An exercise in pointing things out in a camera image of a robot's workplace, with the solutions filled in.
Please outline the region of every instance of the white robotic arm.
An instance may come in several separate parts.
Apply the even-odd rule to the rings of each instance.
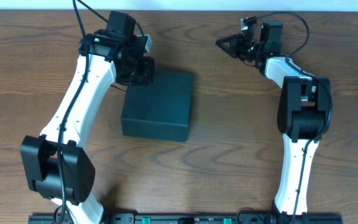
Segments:
[[[307,212],[306,191],[311,163],[322,134],[328,130],[332,99],[328,78],[304,72],[290,58],[281,54],[283,22],[263,21],[259,41],[253,40],[252,28],[257,19],[274,14],[291,14],[304,23],[306,41],[294,54],[307,43],[309,28],[305,20],[293,12],[272,12],[241,19],[243,34],[219,39],[216,45],[231,57],[259,69],[263,76],[273,80],[282,89],[277,125],[283,133],[284,162],[273,209],[279,217],[279,223],[288,223],[294,222],[295,215]]]
[[[26,136],[21,146],[29,188],[58,205],[63,204],[61,198],[65,192],[65,202],[74,223],[99,223],[103,216],[103,206],[91,192],[95,169],[85,151],[104,95],[114,82],[142,85],[153,79],[154,60],[143,57],[151,50],[152,40],[149,35],[135,36],[134,27],[134,18],[111,11],[106,30],[98,30],[81,40],[74,78],[57,112],[40,137]],[[88,73],[85,76],[87,54]],[[67,111],[70,113],[64,122],[65,128],[60,130]],[[62,148],[60,159],[52,158],[59,147]],[[60,179],[65,182],[64,192]]]
[[[75,91],[77,91],[80,85],[84,69],[85,56],[79,56],[73,81],[62,103],[48,125],[40,133],[40,135],[46,135],[46,140],[51,142],[58,141],[60,122]],[[102,56],[89,55],[88,81],[85,83],[67,119],[63,142],[68,142],[69,140],[75,141],[78,147],[86,150],[94,117],[98,112],[103,96],[110,85],[114,83],[115,79],[116,68],[114,63],[105,61]],[[62,200],[56,197],[52,201],[58,205],[62,204]],[[76,223],[99,223],[101,221],[103,206],[95,199],[92,192],[84,202],[78,205],[72,205],[70,202],[67,202],[67,205]]]
[[[285,57],[272,57],[267,59],[264,75],[273,80],[280,88],[283,86],[284,77],[293,76],[306,80],[311,80],[311,77],[300,74],[288,63],[292,63],[292,60],[285,61]],[[316,90],[315,86],[312,86],[312,92]],[[302,101],[307,101],[307,96],[301,96]],[[311,169],[311,162],[313,160],[314,152],[318,147],[317,142],[310,142],[308,145],[307,155],[303,155],[303,150],[308,139],[299,139],[297,142],[293,142],[288,135],[283,134],[284,140],[284,161],[281,174],[280,187],[275,197],[275,204],[280,213],[286,212],[288,215],[292,215],[296,202],[296,195],[298,190],[298,183],[300,183],[300,176],[302,171],[303,156],[306,161],[303,169],[299,201],[297,203],[296,215],[301,215],[307,212],[306,205],[306,191],[308,188],[309,175]]]

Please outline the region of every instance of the black cable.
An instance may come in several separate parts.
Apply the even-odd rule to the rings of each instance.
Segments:
[[[140,26],[140,24],[138,22],[136,22],[136,26],[140,31],[140,34],[142,34],[142,36],[144,36],[143,30],[142,30],[142,26]]]
[[[104,18],[102,15],[100,15],[98,12],[96,12],[94,9],[92,9],[89,5],[85,4],[85,2],[81,1],[81,0],[77,0],[79,3],[81,3],[83,6],[85,6],[87,9],[89,9],[91,12],[93,12],[95,15],[97,15],[100,19],[102,19],[104,22],[108,22],[108,20],[106,18]],[[139,29],[140,34],[142,34],[142,36],[144,36],[143,33],[143,29],[142,26],[136,22],[136,26]]]
[[[83,6],[85,6],[87,9],[89,9],[91,12],[93,12],[95,15],[97,15],[100,19],[104,20],[105,22],[107,22],[108,20],[106,18],[104,18],[102,15],[100,15],[99,13],[97,13],[95,10],[93,10],[91,7],[89,7],[89,5],[85,4],[83,1],[81,0],[77,0],[79,3],[81,3]]]
[[[117,90],[127,91],[127,90],[123,90],[122,88],[116,87],[116,86],[115,86],[115,85],[113,85],[113,84],[111,84],[110,86],[111,86],[111,87],[113,87],[113,88],[116,88]]]
[[[85,82],[88,79],[88,72],[89,72],[88,41],[86,39],[84,26],[83,26],[83,23],[81,21],[80,13],[78,12],[78,9],[77,9],[75,1],[76,0],[73,0],[74,11],[75,11],[75,14],[77,16],[78,23],[80,25],[81,33],[82,33],[82,36],[83,36],[83,42],[84,42],[84,46],[85,46],[85,72],[84,72],[84,75],[82,76],[81,83],[80,83],[77,91],[75,92],[73,99],[71,100],[70,104],[67,107],[67,110],[66,110],[66,112],[65,112],[65,114],[63,116],[63,119],[62,119],[62,123],[59,125],[59,133],[58,133],[58,141],[57,141],[57,156],[58,156],[58,170],[59,170],[59,176],[60,176],[60,183],[61,183],[61,186],[62,186],[62,205],[57,207],[57,209],[55,210],[55,213],[53,214],[53,221],[55,223],[62,223],[64,221],[66,212],[70,214],[70,210],[67,207],[66,183],[65,183],[64,172],[63,172],[63,160],[64,160],[64,158],[63,158],[63,149],[62,149],[63,132],[66,129],[65,126],[66,126],[67,118],[70,115],[71,109],[73,108],[73,106],[75,104],[75,101],[77,100],[78,96],[80,95],[81,90],[82,90]],[[58,219],[57,218],[57,213],[58,213],[59,209],[62,210],[62,213],[60,215],[60,218]]]
[[[296,50],[294,50],[292,53],[290,53],[288,57],[291,57],[292,55],[294,55],[295,53],[297,53],[299,50],[301,50],[309,41],[309,36],[310,36],[310,31],[309,31],[309,26],[308,24],[306,23],[305,19],[302,18],[301,16],[299,16],[298,14],[294,13],[294,12],[289,12],[289,11],[283,11],[283,12],[271,12],[271,13],[268,13],[268,14],[264,14],[262,16],[258,16],[255,18],[255,20],[257,19],[261,19],[261,18],[264,18],[264,17],[268,17],[268,16],[273,16],[273,15],[277,15],[277,14],[288,14],[288,15],[292,15],[292,16],[295,16],[297,17],[298,19],[300,19],[303,23],[303,25],[305,25],[305,28],[306,28],[306,39],[305,39],[305,42],[300,46],[298,47]]]
[[[302,178],[303,178],[303,170],[305,169],[306,155],[307,155],[307,153],[308,153],[308,146],[309,146],[309,144],[310,144],[311,142],[312,142],[312,139],[309,139],[309,141],[306,143],[305,148],[302,149],[302,151],[303,151],[303,158],[302,158],[301,175],[300,175],[300,179],[299,179],[298,189],[296,190],[295,206],[294,206],[294,209],[293,209],[292,218],[291,218],[291,220],[290,220],[290,222],[292,222],[292,223],[295,221],[296,208],[298,207],[299,194],[300,194],[300,192],[301,192],[301,185],[302,185]]]
[[[244,208],[240,209],[240,210],[237,212],[237,214],[236,214],[236,221],[237,221],[237,222],[239,222],[239,223],[241,223],[241,224],[243,223],[242,221],[239,220],[239,215],[240,215],[241,212],[243,212],[243,211],[245,211],[245,210],[251,210],[251,211],[253,211],[253,212],[258,216],[258,218],[259,218],[260,220],[263,220],[263,223],[265,223],[266,217],[265,217],[265,218],[260,217],[260,215],[259,215],[258,213],[256,213],[255,209],[253,209],[253,208],[251,208],[251,207],[244,207]]]
[[[255,67],[254,65],[250,65],[250,64],[246,63],[245,60],[243,60],[242,63],[243,63],[244,65],[247,65],[247,66],[250,66],[250,67]]]

